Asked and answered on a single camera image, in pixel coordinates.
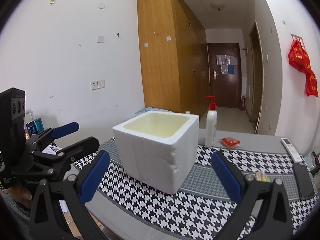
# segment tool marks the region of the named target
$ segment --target wall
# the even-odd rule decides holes
[[[314,96],[305,95],[305,74],[288,64],[287,55],[292,44],[290,34],[301,36],[309,54],[311,68],[319,78],[319,30],[299,0],[266,1],[275,22],[281,49],[281,60],[277,66],[282,65],[282,98],[276,135],[291,137],[301,153],[312,150],[318,153],[320,151],[320,101]],[[268,105],[268,111],[272,108],[273,105]]]
[[[238,43],[241,57],[241,96],[247,90],[247,64],[245,58],[244,41],[241,29],[207,29],[205,30],[207,43]]]
[[[144,106],[137,0],[49,1],[23,0],[2,31],[0,91],[25,90],[27,110],[45,127],[78,122],[59,146],[88,136],[102,143]],[[102,79],[106,87],[91,91]]]
[[[257,22],[263,58],[263,98],[257,133],[274,135],[282,99],[282,62],[277,29],[266,0],[249,0],[243,27],[244,45],[248,48],[247,85],[250,85],[250,97],[247,98],[247,110],[249,114],[252,107],[253,89],[252,51],[249,35],[254,21]]]

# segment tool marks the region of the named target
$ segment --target doorway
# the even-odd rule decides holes
[[[240,108],[241,60],[238,43],[209,43],[211,95],[217,106]]]
[[[262,49],[257,23],[255,22],[250,32],[250,44],[253,63],[253,83],[252,83],[252,106],[249,120],[257,133],[261,114],[261,103],[263,93],[263,60]]]

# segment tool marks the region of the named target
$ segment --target wooden wardrobe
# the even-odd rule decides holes
[[[138,0],[145,107],[200,117],[208,108],[205,30],[183,0]]]

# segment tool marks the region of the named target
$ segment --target remote control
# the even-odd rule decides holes
[[[292,145],[292,143],[289,141],[288,138],[281,138],[281,141],[284,145],[284,147],[287,149],[288,153],[291,155],[291,158],[294,163],[301,163],[302,159],[295,149],[295,147]]]

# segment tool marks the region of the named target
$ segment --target gray table surface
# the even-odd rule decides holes
[[[237,132],[217,131],[214,147],[223,147],[219,140],[225,137],[233,137],[241,141],[241,146],[237,149],[261,152],[286,154],[286,149],[282,145],[278,136],[246,134]],[[198,144],[204,145],[205,129],[199,129]],[[66,173],[78,174],[78,170],[72,166]],[[148,226],[135,219],[125,211],[118,208],[111,201],[106,199],[99,191],[96,191],[92,201],[86,203],[87,209],[107,228],[113,231],[121,239],[130,240],[177,240],[178,238],[163,233],[156,228]]]

